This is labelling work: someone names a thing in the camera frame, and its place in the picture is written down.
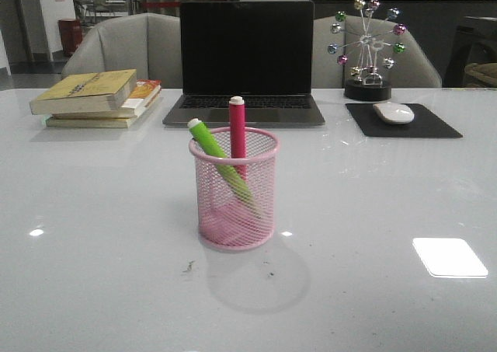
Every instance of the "desk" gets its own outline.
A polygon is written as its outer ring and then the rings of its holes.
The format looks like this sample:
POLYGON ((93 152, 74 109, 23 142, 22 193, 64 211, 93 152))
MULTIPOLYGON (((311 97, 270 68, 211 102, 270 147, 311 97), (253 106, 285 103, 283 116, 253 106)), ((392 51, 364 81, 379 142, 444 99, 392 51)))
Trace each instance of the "desk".
POLYGON ((190 135, 161 123, 179 90, 129 130, 43 128, 39 93, 0 92, 0 350, 495 352, 496 91, 394 89, 443 140, 366 138, 314 91, 326 125, 273 131, 276 233, 243 253, 198 239, 190 135), (416 237, 489 275, 431 277, 416 237))
MULTIPOLYGON (((93 12, 93 24, 96 24, 96 12, 95 11, 95 5, 93 3, 93 0, 89 0, 87 2, 86 0, 80 0, 80 2, 84 5, 85 11, 84 11, 84 17, 86 17, 86 12, 93 12)), ((107 8, 109 10, 108 14, 110 16, 110 13, 114 13, 114 16, 123 16, 122 13, 125 13, 124 15, 127 16, 128 14, 128 8, 127 8, 127 0, 107 0, 105 4, 102 5, 103 7, 107 8)))

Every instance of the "black mouse pad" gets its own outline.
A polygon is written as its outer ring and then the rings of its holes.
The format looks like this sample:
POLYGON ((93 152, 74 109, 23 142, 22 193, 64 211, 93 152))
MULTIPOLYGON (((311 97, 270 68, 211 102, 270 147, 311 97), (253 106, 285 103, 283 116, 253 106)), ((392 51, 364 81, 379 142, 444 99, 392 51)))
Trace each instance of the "black mouse pad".
POLYGON ((369 137, 407 138, 461 138, 453 129, 426 107, 419 103, 406 103, 414 113, 414 120, 407 124, 385 123, 374 111, 372 103, 346 103, 347 109, 369 137))

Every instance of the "laptop keyboard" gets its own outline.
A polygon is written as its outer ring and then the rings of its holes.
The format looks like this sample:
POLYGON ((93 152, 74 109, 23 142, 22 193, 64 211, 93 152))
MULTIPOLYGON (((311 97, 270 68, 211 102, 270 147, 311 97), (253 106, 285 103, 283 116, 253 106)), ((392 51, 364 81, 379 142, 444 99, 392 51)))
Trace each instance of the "laptop keyboard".
MULTIPOLYGON (((231 96, 186 96, 180 108, 228 108, 231 96)), ((244 97, 245 108, 285 108, 309 109, 308 99, 305 96, 248 96, 244 97)))

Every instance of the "laptop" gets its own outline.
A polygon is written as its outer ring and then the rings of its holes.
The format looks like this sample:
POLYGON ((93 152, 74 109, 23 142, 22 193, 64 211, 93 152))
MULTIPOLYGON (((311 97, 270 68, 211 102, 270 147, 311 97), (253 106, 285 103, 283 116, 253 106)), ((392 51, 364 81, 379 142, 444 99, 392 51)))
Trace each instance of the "laptop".
POLYGON ((251 127, 325 122, 311 95, 312 2, 184 2, 180 19, 183 89, 163 124, 224 126, 232 96, 251 127))

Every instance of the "colorful ball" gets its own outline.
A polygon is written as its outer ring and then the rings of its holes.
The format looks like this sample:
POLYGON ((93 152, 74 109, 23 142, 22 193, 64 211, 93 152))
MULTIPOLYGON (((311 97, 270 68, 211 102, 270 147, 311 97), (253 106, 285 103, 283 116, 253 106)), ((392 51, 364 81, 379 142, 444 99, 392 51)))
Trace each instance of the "colorful ball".
POLYGON ((331 28, 332 33, 339 33, 341 29, 342 29, 342 26, 340 26, 339 23, 332 24, 332 28, 331 28))
POLYGON ((364 0, 356 0, 354 2, 354 9, 355 10, 362 10, 365 5, 366 5, 366 2, 364 0))
POLYGON ((388 20, 394 20, 397 19, 398 15, 401 13, 401 11, 397 8, 392 8, 389 9, 387 12, 387 18, 388 20))
POLYGON ((329 44, 328 45, 328 53, 335 54, 338 50, 339 46, 337 44, 329 44))
POLYGON ((337 22, 345 21, 346 17, 347 17, 347 14, 345 14, 345 12, 336 12, 336 14, 335 14, 335 19, 337 20, 337 22))
POLYGON ((394 26, 394 33, 396 35, 403 35, 407 31, 407 26, 405 24, 399 23, 394 26))
POLYGON ((394 53, 400 54, 404 53, 405 51, 405 45, 403 43, 396 43, 394 45, 394 53))
POLYGON ((367 8, 375 11, 380 7, 380 2, 378 0, 370 0, 367 4, 367 8))
POLYGON ((361 71, 362 71, 362 68, 361 68, 361 67, 352 67, 352 68, 350 69, 350 76, 353 76, 353 77, 354 77, 354 76, 359 76, 359 75, 360 75, 360 73, 361 73, 361 71))
POLYGON ((340 65, 342 65, 342 66, 343 66, 345 63, 347 63, 347 61, 348 61, 348 60, 349 60, 349 57, 347 57, 345 54, 340 55, 340 56, 336 59, 336 61, 338 62, 338 64, 340 64, 340 65))
POLYGON ((383 67, 385 67, 387 70, 394 67, 394 64, 395 61, 392 58, 384 58, 383 60, 383 67))

